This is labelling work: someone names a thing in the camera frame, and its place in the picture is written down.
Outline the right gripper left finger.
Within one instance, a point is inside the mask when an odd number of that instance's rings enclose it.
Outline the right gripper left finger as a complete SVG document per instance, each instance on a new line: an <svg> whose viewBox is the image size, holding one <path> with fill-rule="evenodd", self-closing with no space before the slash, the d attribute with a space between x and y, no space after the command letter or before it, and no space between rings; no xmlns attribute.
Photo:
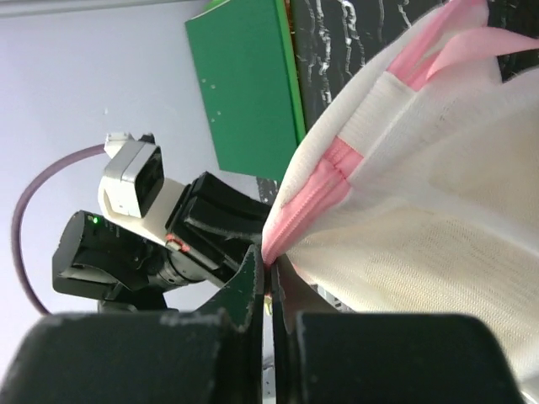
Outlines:
<svg viewBox="0 0 539 404"><path fill-rule="evenodd" d="M208 329L197 352L204 403L262 401L264 265L260 247L248 248L240 269L197 312Z"/></svg>

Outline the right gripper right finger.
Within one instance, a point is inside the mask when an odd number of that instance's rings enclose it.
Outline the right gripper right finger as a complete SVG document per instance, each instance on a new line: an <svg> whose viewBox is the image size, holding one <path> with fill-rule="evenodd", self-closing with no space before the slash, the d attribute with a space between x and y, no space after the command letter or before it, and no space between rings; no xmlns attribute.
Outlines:
<svg viewBox="0 0 539 404"><path fill-rule="evenodd" d="M277 403L303 403L302 335L293 290L301 279L290 263L271 267L271 297Z"/></svg>

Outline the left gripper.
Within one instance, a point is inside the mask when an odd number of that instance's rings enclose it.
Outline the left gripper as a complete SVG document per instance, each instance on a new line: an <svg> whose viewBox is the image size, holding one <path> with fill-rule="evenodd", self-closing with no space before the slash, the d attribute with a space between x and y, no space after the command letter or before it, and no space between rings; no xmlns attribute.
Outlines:
<svg viewBox="0 0 539 404"><path fill-rule="evenodd" d="M166 178L158 195L165 209L163 268L166 286L222 286L239 270L253 244L261 243L270 207L204 172L183 185Z"/></svg>

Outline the white pink mesh laundry bag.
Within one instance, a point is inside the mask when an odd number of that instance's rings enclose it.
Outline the white pink mesh laundry bag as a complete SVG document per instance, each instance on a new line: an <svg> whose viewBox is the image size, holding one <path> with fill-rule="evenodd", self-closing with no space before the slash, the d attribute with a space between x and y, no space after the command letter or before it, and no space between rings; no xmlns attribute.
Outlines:
<svg viewBox="0 0 539 404"><path fill-rule="evenodd" d="M263 229L355 311L456 312L538 400L538 41L485 1L434 8L362 67L296 149Z"/></svg>

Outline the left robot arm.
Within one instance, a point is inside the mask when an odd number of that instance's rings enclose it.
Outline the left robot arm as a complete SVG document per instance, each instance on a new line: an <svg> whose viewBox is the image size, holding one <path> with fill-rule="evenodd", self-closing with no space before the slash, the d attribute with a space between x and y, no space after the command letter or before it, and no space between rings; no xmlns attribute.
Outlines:
<svg viewBox="0 0 539 404"><path fill-rule="evenodd" d="M100 311L164 310L165 293L209 281L222 287L258 244L269 205L211 173L183 185L170 178L143 218L80 210L52 258L54 291L96 300Z"/></svg>

